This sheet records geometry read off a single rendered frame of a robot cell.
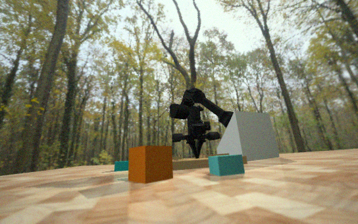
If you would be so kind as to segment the orange-brown block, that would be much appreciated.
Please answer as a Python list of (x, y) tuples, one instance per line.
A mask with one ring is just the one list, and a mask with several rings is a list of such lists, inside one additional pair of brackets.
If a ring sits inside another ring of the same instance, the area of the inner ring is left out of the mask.
[(129, 148), (128, 180), (149, 184), (173, 179), (172, 146)]

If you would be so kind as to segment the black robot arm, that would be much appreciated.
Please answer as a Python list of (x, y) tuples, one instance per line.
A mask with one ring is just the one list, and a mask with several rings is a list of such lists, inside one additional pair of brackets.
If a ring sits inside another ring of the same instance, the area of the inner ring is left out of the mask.
[[(205, 106), (208, 110), (212, 111), (215, 115), (219, 117), (219, 122), (223, 124), (226, 128), (234, 112), (224, 111), (219, 106), (211, 102), (205, 97), (205, 94), (198, 88), (192, 88), (186, 90), (183, 95), (181, 104), (171, 104), (170, 105), (170, 117), (174, 119), (201, 119), (200, 111), (203, 108), (198, 105), (193, 106), (194, 103), (200, 103)], [(199, 123), (194, 123), (191, 121), (190, 133), (192, 134), (206, 134), (206, 130), (211, 130), (211, 124), (209, 121), (199, 121)]]

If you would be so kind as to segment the teal square block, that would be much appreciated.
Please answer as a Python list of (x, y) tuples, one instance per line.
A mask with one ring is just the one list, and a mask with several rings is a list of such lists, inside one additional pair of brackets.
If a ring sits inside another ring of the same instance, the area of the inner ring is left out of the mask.
[(218, 176), (245, 173), (242, 155), (209, 156), (209, 172)]

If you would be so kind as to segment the cyan cube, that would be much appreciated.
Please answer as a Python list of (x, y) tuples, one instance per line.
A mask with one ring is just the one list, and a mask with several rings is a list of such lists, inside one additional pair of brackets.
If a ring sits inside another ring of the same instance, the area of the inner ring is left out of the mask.
[(115, 161), (115, 171), (128, 171), (128, 161)]

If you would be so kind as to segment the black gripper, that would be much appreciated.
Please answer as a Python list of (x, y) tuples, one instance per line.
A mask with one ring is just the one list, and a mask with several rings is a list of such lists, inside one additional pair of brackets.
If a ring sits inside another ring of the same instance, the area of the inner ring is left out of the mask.
[[(208, 140), (220, 139), (219, 132), (209, 132), (208, 134), (192, 134), (192, 133), (190, 133), (191, 121), (194, 121), (194, 123), (199, 123), (200, 120), (201, 119), (188, 120), (188, 135), (183, 135), (182, 133), (172, 135), (172, 142), (180, 142), (181, 140), (186, 140), (187, 141), (186, 143), (190, 145), (196, 159), (199, 158), (199, 155), (201, 152), (201, 147), (202, 147), (203, 143), (206, 142), (205, 139), (208, 139)], [(196, 149), (194, 140), (197, 140), (197, 142), (196, 142), (197, 149)]]

